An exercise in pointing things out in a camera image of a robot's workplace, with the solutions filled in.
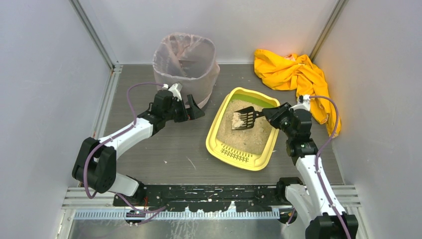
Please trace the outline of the black litter scoop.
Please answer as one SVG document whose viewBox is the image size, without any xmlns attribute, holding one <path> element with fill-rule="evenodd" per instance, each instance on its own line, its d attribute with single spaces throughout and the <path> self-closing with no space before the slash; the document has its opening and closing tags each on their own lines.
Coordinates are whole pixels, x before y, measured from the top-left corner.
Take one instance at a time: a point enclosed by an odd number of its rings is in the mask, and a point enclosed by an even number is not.
<svg viewBox="0 0 422 239">
<path fill-rule="evenodd" d="M 253 106 L 237 110 L 232 115 L 232 130 L 246 130 L 251 129 L 255 125 L 257 118 L 263 117 L 262 111 L 256 111 Z"/>
</svg>

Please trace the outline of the yellow litter box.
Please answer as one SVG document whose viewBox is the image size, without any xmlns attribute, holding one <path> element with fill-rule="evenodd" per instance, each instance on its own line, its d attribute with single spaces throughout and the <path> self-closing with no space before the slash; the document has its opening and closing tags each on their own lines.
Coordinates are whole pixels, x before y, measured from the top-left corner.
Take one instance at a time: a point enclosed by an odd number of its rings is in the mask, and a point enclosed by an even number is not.
<svg viewBox="0 0 422 239">
<path fill-rule="evenodd" d="M 208 152 L 224 163 L 250 171 L 265 168 L 273 153 L 278 130 L 264 118 L 247 130 L 233 130 L 232 113 L 253 106 L 255 109 L 273 108 L 280 102 L 263 93 L 237 87 L 221 103 L 206 138 Z"/>
</svg>

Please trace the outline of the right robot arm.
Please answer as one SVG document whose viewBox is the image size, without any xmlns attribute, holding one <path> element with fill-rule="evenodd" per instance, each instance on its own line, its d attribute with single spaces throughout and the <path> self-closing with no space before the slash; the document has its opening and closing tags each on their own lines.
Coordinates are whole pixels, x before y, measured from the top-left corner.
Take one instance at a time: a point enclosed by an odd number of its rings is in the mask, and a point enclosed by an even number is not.
<svg viewBox="0 0 422 239">
<path fill-rule="evenodd" d="M 303 104 L 285 103 L 263 109 L 269 124 L 287 136 L 286 151 L 298 169 L 302 183 L 281 181 L 282 196 L 292 204 L 305 226 L 307 239 L 354 239 L 358 220 L 335 196 L 325 175 L 320 153 L 311 138 L 312 115 Z"/>
</svg>

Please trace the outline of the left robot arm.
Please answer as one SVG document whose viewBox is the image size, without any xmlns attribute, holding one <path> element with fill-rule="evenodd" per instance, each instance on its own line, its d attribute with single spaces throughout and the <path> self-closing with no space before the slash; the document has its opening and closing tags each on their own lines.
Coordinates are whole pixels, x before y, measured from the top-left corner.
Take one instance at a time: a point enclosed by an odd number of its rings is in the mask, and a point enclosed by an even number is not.
<svg viewBox="0 0 422 239">
<path fill-rule="evenodd" d="M 97 193 L 114 192 L 141 198 L 144 185 L 126 175 L 119 174 L 116 163 L 120 156 L 139 142 L 154 136 L 166 122 L 185 122 L 205 115 L 192 95 L 187 96 L 188 107 L 175 91 L 159 90 L 148 110 L 114 134 L 94 139 L 86 138 L 81 145 L 72 177 Z"/>
</svg>

